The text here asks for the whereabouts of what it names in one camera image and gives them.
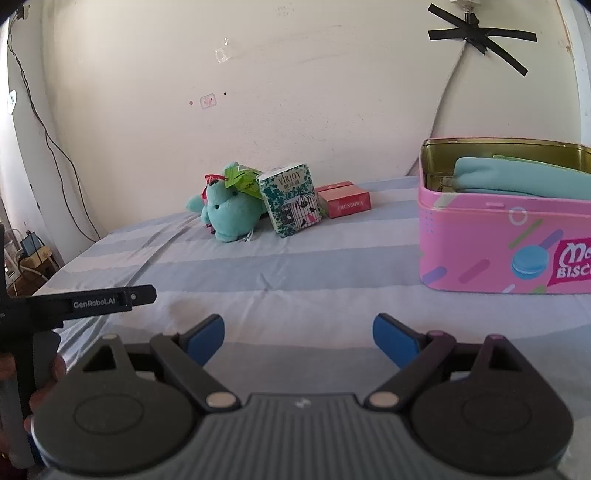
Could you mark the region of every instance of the circular pad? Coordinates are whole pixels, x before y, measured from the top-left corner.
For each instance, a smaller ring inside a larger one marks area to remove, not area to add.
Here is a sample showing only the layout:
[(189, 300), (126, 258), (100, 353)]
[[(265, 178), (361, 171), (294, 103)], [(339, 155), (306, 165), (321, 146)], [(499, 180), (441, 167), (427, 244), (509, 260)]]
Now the circular pad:
[(566, 450), (573, 420), (546, 385), (523, 373), (446, 382), (420, 395), (413, 428), (445, 463), (480, 475), (525, 475), (554, 465)]
[(138, 472), (185, 444), (195, 425), (189, 401), (150, 380), (99, 371), (58, 383), (36, 412), (43, 460), (87, 476)]

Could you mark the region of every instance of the electrical cable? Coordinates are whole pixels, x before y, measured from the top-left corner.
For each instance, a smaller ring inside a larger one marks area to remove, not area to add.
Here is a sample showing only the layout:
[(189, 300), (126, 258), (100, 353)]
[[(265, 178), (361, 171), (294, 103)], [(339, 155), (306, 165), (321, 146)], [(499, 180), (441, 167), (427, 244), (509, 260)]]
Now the electrical cable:
[[(437, 124), (439, 122), (439, 118), (441, 117), (443, 105), (447, 100), (449, 89), (456, 77), (458, 70), (460, 69), (460, 65), (462, 63), (464, 55), (466, 54), (468, 42), (466, 40), (464, 40), (462, 43), (463, 43), (463, 45), (460, 50), (460, 54), (457, 56), (457, 60), (452, 68), (449, 78), (447, 79), (447, 82), (446, 82), (445, 87), (443, 89), (443, 93), (441, 94), (441, 97), (439, 99), (439, 104), (437, 105), (437, 109), (435, 110), (435, 116), (433, 117), (433, 123), (431, 125), (431, 131), (429, 133), (429, 138), (433, 137), (433, 134), (435, 133), (435, 130), (437, 129)], [(418, 159), (416, 159), (413, 162), (412, 166), (407, 170), (405, 176), (410, 177), (410, 176), (414, 176), (414, 175), (418, 175)]]
[(26, 271), (26, 272), (31, 272), (34, 273), (35, 275), (37, 275), (38, 277), (41, 277), (43, 280), (48, 281), (47, 277), (45, 275), (43, 275), (42, 273), (39, 273), (37, 270), (34, 270), (33, 268), (29, 268), (29, 267), (24, 267), (23, 265), (21, 265), (21, 262), (24, 260), (24, 258), (21, 258), (18, 261), (18, 271), (21, 273), (21, 275), (23, 275), (22, 271)]
[(74, 225), (76, 225), (76, 228), (78, 229), (78, 231), (84, 237), (86, 237), (88, 240), (90, 240), (93, 243), (96, 243), (97, 240), (94, 240), (93, 238), (89, 237), (88, 235), (86, 235), (82, 231), (82, 229), (78, 225), (78, 222), (76, 222), (76, 218), (74, 217), (74, 214), (72, 214), (72, 210), (70, 209), (70, 205), (68, 204), (67, 197), (66, 197), (66, 191), (64, 189), (64, 179), (63, 179), (63, 176), (61, 175), (61, 171), (60, 171), (59, 165), (57, 163), (56, 154), (55, 154), (55, 152), (53, 151), (53, 149), (51, 148), (51, 146), (49, 144), (50, 141), (61, 152), (61, 154), (64, 155), (64, 157), (67, 159), (67, 161), (72, 166), (72, 169), (74, 171), (74, 175), (76, 176), (76, 182), (78, 184), (78, 191), (80, 192), (80, 199), (82, 200), (82, 206), (83, 206), (84, 212), (86, 214), (86, 218), (88, 218), (88, 221), (89, 221), (90, 225), (92, 226), (93, 230), (95, 231), (96, 236), (99, 239), (101, 239), (101, 236), (99, 235), (99, 232), (97, 231), (97, 229), (95, 227), (95, 224), (90, 219), (90, 215), (88, 213), (88, 209), (86, 208), (86, 203), (84, 201), (84, 195), (82, 194), (82, 187), (80, 185), (80, 177), (78, 176), (78, 170), (76, 169), (76, 166), (74, 165), (74, 162), (72, 162), (72, 159), (61, 149), (61, 147), (55, 142), (55, 140), (52, 139), (51, 135), (47, 131), (47, 127), (45, 126), (45, 123), (43, 122), (43, 120), (41, 119), (41, 117), (39, 116), (39, 114), (37, 113), (37, 109), (35, 108), (35, 103), (33, 102), (33, 96), (31, 94), (31, 89), (29, 87), (29, 82), (28, 82), (27, 77), (25, 75), (25, 70), (24, 70), (24, 68), (22, 66), (22, 63), (21, 63), (20, 59), (18, 58), (16, 52), (12, 48), (12, 26), (14, 25), (14, 22), (15, 22), (15, 20), (13, 20), (10, 23), (10, 26), (8, 28), (8, 50), (10, 51), (10, 53), (12, 54), (12, 56), (14, 56), (14, 59), (17, 61), (18, 67), (20, 68), (22, 82), (23, 82), (23, 84), (25, 86), (25, 90), (27, 91), (27, 96), (28, 96), (29, 102), (31, 104), (31, 110), (33, 111), (33, 115), (35, 115), (35, 117), (37, 118), (37, 121), (41, 124), (41, 126), (43, 127), (43, 130), (45, 131), (45, 143), (47, 145), (47, 148), (51, 152), (51, 156), (53, 157), (54, 164), (56, 165), (57, 174), (60, 177), (61, 194), (64, 197), (64, 202), (66, 204), (66, 208), (68, 210), (68, 213), (70, 214), (70, 217), (72, 218), (72, 221), (74, 222)]
[(8, 233), (8, 232), (18, 232), (18, 234), (21, 236), (21, 242), (22, 242), (22, 239), (24, 239), (21, 231), (18, 228), (8, 228), (8, 229), (5, 230), (5, 232), (6, 233)]

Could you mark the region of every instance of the folded fabric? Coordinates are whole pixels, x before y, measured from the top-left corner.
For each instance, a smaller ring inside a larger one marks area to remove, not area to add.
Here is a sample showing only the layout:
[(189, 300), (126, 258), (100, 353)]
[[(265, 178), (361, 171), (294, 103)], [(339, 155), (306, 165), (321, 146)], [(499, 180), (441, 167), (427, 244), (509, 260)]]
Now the folded fabric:
[(591, 174), (517, 158), (459, 158), (451, 184), (463, 193), (591, 200)]

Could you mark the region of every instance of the bird cage print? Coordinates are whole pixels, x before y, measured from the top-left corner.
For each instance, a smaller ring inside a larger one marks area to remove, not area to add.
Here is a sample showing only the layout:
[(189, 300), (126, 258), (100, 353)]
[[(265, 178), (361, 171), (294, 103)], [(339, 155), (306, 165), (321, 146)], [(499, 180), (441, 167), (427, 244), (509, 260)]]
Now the bird cage print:
[(321, 218), (314, 193), (298, 195), (281, 206), (281, 220), (286, 225), (293, 224), (296, 230), (314, 225)]

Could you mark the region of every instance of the cross of black tape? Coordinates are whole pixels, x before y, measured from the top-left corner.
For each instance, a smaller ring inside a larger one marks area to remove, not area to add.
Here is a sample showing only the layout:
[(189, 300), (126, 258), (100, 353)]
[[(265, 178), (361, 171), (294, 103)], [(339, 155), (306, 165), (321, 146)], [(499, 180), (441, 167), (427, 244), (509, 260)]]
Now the cross of black tape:
[(474, 13), (466, 14), (466, 20), (462, 20), (437, 5), (431, 4), (429, 11), (437, 15), (446, 22), (455, 25), (457, 28), (449, 28), (446, 30), (429, 30), (429, 38), (431, 40), (446, 40), (451, 38), (463, 38), (470, 45), (476, 47), (482, 54), (486, 53), (486, 49), (496, 53), (499, 57), (505, 60), (515, 70), (521, 73), (524, 77), (527, 75), (527, 69), (514, 59), (504, 48), (497, 45), (488, 37), (509, 37), (519, 38), (520, 40), (538, 41), (535, 33), (524, 32), (521, 30), (507, 30), (505, 28), (483, 28), (479, 27), (479, 21)]

